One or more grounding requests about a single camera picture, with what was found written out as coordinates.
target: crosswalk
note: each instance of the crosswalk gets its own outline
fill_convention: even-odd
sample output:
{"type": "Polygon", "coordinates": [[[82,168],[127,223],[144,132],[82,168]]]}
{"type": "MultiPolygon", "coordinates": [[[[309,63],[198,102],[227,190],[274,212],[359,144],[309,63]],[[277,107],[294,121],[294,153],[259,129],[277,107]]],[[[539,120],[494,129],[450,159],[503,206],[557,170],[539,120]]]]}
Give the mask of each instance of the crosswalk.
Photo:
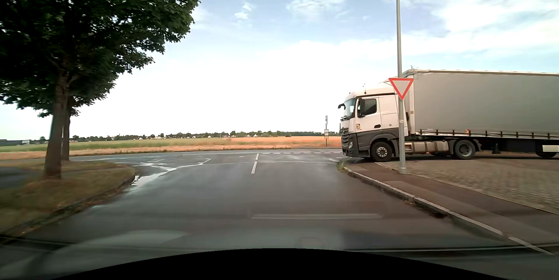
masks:
{"type": "Polygon", "coordinates": [[[291,155],[291,154],[341,154],[341,153],[340,152],[330,152],[330,153],[262,153],[262,155],[271,155],[271,154],[274,154],[274,155],[281,155],[281,154],[291,155]]]}

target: yield sign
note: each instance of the yield sign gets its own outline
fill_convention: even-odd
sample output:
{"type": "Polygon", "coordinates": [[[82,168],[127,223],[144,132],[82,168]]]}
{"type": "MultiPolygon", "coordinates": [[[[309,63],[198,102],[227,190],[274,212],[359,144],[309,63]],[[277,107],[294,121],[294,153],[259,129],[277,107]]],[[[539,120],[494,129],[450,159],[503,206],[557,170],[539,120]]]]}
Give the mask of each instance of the yield sign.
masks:
{"type": "Polygon", "coordinates": [[[398,97],[402,100],[410,90],[411,83],[414,82],[413,78],[388,78],[396,93],[398,93],[398,97]]]}

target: sky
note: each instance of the sky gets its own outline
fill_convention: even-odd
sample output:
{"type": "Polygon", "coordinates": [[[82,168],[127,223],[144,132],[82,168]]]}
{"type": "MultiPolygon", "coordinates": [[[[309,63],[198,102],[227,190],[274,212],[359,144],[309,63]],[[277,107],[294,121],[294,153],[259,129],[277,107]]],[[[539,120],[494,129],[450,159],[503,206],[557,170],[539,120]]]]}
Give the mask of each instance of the sky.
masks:
{"type": "MultiPolygon", "coordinates": [[[[80,108],[70,135],[339,129],[350,91],[397,75],[396,0],[200,0],[191,33],[80,108]]],[[[402,68],[558,72],[559,0],[400,0],[402,68]]],[[[51,118],[0,105],[0,139],[51,118]]]]}

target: semi-trailer truck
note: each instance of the semi-trailer truck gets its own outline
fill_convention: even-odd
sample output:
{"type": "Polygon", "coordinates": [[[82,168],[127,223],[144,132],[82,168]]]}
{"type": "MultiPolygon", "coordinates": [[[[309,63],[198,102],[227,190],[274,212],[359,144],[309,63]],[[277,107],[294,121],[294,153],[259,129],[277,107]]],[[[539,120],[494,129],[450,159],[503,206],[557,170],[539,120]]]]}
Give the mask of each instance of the semi-trailer truck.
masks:
{"type": "MultiPolygon", "coordinates": [[[[402,77],[414,79],[403,102],[405,154],[559,152],[559,74],[409,69],[402,77]]],[[[344,155],[399,157],[398,98],[388,79],[346,97],[338,106],[344,155]]]]}

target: truck bumper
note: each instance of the truck bumper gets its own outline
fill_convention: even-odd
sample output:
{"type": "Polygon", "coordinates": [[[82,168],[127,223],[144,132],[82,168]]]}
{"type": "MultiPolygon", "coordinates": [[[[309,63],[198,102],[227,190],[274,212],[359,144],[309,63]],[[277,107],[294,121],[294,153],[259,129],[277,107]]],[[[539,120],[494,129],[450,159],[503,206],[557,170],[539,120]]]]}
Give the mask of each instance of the truck bumper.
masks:
{"type": "Polygon", "coordinates": [[[342,141],[342,152],[345,156],[359,157],[359,146],[357,143],[357,135],[349,134],[346,140],[342,141]]]}

